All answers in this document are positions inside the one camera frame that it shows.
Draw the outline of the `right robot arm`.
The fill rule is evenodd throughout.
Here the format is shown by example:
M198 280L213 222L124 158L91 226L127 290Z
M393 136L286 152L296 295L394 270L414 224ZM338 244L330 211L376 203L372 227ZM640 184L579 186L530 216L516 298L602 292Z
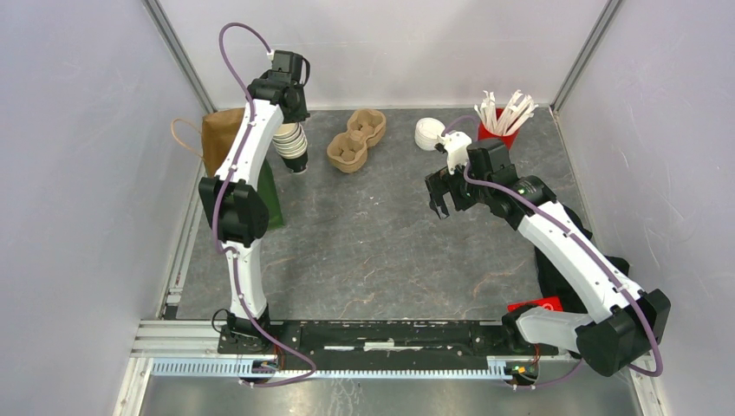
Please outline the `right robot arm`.
M458 211L488 206L540 251L585 308L575 313L525 303L504 316L503 347L521 354L545 344L579 354L603 376L624 367L661 376L668 297L659 289L645 291L607 259L540 178L518 176L502 141L454 132L440 137L436 148L446 166L426 176L432 210L447 217L446 194Z

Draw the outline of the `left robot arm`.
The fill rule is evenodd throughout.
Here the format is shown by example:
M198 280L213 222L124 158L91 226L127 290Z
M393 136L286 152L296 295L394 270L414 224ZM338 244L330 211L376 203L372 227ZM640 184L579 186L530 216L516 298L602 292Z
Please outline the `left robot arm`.
M260 241L270 221L258 192L260 172L271 146L293 172L303 172L308 162L302 123L309 117L304 93L309 61L283 50L269 57L271 68L247 87L244 118L231 150L215 175L198 185L215 249L225 256L230 273L231 305L220 333L256 354L273 340L260 267Z

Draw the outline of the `stack of paper cups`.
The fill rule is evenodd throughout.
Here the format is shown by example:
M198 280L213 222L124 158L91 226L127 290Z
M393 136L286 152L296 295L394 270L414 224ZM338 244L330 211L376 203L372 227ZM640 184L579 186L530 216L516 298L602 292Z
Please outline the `stack of paper cups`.
M300 123L282 124L274 133L272 143L292 173L300 174L307 170L308 140Z

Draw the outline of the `stack of white lids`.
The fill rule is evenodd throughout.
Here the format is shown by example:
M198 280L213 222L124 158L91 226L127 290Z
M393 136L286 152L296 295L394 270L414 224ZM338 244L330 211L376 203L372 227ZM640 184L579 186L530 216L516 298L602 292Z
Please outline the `stack of white lids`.
M446 126L434 118L421 118L414 128L414 142L424 151L433 151L439 143L439 136Z

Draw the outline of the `brown paper bag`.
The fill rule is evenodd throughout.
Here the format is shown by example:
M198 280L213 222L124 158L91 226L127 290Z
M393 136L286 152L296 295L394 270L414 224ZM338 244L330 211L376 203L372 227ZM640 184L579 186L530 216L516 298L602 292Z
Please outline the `brown paper bag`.
M202 160L206 175L213 177L229 154L243 118L243 107L207 114L202 118L201 128L196 127L188 120L176 118L170 124L170 131L172 137L180 146ZM187 145L177 136L175 131L177 122L185 123L199 134L201 152Z

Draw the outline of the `red straw holder cup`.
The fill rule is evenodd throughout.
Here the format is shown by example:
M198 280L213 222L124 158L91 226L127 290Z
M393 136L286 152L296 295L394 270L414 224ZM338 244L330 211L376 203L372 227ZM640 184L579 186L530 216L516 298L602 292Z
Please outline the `red straw holder cup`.
M478 126L478 140L498 139L507 148L511 148L518 135L519 127L516 127L517 116L511 108L495 108L493 113L490 107L482 107L478 110L480 124Z

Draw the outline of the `cardboard cup carrier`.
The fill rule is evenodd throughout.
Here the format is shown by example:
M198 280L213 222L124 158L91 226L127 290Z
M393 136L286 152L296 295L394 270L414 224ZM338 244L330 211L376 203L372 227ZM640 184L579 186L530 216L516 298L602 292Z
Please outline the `cardboard cup carrier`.
M347 130L338 133L327 147L329 163L344 173L360 170L368 159L368 149L376 146L387 130L387 118L381 111L363 108L348 119Z

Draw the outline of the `green box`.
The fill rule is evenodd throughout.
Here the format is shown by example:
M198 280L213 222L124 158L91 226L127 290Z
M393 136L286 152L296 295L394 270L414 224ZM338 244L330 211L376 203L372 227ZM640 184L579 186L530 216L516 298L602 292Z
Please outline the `green box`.
M257 191L269 212L268 231L283 227L283 213L277 193L276 182L268 160L265 160L261 167Z

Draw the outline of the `black cloth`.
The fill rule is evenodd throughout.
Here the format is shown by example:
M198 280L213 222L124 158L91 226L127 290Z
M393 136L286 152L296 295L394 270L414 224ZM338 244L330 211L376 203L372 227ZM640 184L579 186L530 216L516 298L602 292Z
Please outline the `black cloth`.
M593 233L583 226L580 216L567 205L564 205L563 208L574 226L591 242L593 240ZM540 249L535 247L534 250L537 265L537 281L543 297L558 297L561 308L565 312L586 314L587 309L581 298L576 294L558 268ZM606 255L606 258L626 276L629 274L630 263L626 259L608 255Z

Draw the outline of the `red card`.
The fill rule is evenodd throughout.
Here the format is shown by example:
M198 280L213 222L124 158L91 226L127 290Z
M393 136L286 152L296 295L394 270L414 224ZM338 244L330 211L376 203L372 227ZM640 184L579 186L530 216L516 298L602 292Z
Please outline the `red card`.
M549 311L563 312L563 306L558 296L549 296L530 301L512 303L507 306L507 311L512 312L524 306L535 306Z

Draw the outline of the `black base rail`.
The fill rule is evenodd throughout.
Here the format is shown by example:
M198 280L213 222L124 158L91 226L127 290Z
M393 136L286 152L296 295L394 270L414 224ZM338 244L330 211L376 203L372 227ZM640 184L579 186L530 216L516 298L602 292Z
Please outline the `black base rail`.
M558 354L556 347L514 341L500 322L489 321L272 321L259 334L240 322L223 326L218 352L273 354L283 370L480 370L487 358L530 363Z

